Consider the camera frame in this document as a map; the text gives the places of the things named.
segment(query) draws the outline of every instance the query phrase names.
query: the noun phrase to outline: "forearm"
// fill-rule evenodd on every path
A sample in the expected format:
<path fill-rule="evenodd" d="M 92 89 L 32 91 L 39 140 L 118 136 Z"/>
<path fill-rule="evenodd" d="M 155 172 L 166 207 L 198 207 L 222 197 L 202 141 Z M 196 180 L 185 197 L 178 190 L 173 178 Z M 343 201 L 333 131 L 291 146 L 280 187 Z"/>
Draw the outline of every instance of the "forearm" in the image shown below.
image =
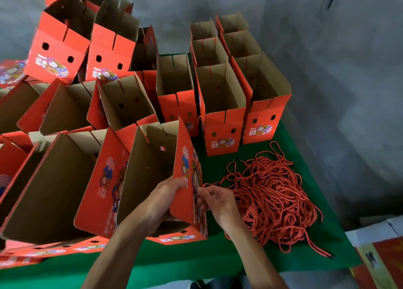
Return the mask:
<path fill-rule="evenodd" d="M 145 226 L 129 215 L 93 264 L 82 288 L 126 288 L 145 237 Z"/>
<path fill-rule="evenodd" d="M 263 248 L 251 234 L 248 227 L 241 223 L 227 232 L 241 257 L 246 275 L 253 289 L 288 288 Z"/>

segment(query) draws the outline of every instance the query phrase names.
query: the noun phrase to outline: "green tablecloth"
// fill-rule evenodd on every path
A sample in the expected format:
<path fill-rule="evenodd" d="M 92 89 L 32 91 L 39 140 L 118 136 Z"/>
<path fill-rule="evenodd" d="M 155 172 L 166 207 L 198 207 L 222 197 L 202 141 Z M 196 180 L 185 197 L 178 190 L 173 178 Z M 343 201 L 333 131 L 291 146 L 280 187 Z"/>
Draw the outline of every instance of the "green tablecloth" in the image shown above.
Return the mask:
<path fill-rule="evenodd" d="M 278 271 L 326 270 L 351 267 L 360 260 L 339 226 L 335 215 L 321 194 L 294 143 L 280 123 L 275 133 L 276 140 L 292 168 L 302 176 L 302 187 L 308 197 L 322 210 L 324 222 L 316 222 L 308 229 L 315 244 L 335 256 L 325 258 L 315 253 L 304 242 L 295 244 L 289 254 L 269 242 L 264 248 Z M 240 146 L 234 154 L 207 158 L 202 137 L 194 139 L 205 183 L 219 181 L 226 174 L 226 166 L 232 160 L 245 160 L 268 149 L 269 142 Z M 208 213 L 209 239 L 177 246 L 163 246 L 144 241 L 128 288 L 144 288 L 180 279 L 208 279 L 219 276 L 234 276 L 244 273 L 242 262 L 231 241 Z M 48 259 L 41 264 L 0 271 L 0 287 L 8 288 L 78 288 L 98 254 L 74 254 Z"/>

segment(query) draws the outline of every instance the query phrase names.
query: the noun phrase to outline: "pile of red rope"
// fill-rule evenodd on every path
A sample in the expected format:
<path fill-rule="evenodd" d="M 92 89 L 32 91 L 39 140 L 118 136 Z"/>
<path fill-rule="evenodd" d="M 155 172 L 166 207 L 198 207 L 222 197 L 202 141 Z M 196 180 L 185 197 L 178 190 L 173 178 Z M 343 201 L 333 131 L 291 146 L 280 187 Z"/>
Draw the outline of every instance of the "pile of red rope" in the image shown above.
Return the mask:
<path fill-rule="evenodd" d="M 281 154 L 273 148 L 274 144 Z M 306 239 L 315 252 L 332 258 L 310 240 L 306 231 L 318 218 L 318 212 L 323 221 L 322 212 L 301 188 L 301 176 L 289 167 L 293 162 L 285 159 L 279 144 L 270 142 L 270 149 L 257 153 L 254 159 L 241 161 L 246 166 L 242 173 L 237 171 L 235 161 L 229 163 L 229 173 L 214 185 L 222 185 L 225 180 L 233 183 L 229 188 L 234 192 L 241 217 L 261 246 L 271 240 L 278 243 L 282 252 L 289 253 L 293 244 Z M 273 154 L 277 160 L 260 155 L 263 153 Z M 229 170 L 232 164 L 234 172 Z"/>

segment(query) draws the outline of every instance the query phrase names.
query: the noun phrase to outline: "tangled rope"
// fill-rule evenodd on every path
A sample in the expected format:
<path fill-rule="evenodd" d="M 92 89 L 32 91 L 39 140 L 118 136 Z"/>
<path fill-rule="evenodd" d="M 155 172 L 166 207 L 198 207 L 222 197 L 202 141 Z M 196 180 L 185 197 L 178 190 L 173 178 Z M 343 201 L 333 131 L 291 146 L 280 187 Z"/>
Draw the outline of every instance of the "tangled rope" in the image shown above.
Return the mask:
<path fill-rule="evenodd" d="M 273 148 L 274 144 L 281 154 Z M 293 162 L 285 158 L 277 142 L 271 141 L 270 149 L 257 153 L 254 159 L 239 160 L 246 166 L 242 173 L 237 171 L 235 161 L 230 162 L 228 174 L 213 185 L 221 186 L 225 180 L 233 182 L 228 188 L 234 192 L 243 221 L 261 246 L 271 240 L 278 243 L 283 253 L 289 253 L 293 244 L 306 239 L 315 252 L 334 258 L 308 236 L 306 228 L 315 223 L 318 212 L 323 221 L 323 214 L 301 188 L 301 176 L 289 167 Z M 259 156 L 263 153 L 273 154 L 277 160 Z M 234 172 L 229 170 L 232 164 Z"/>

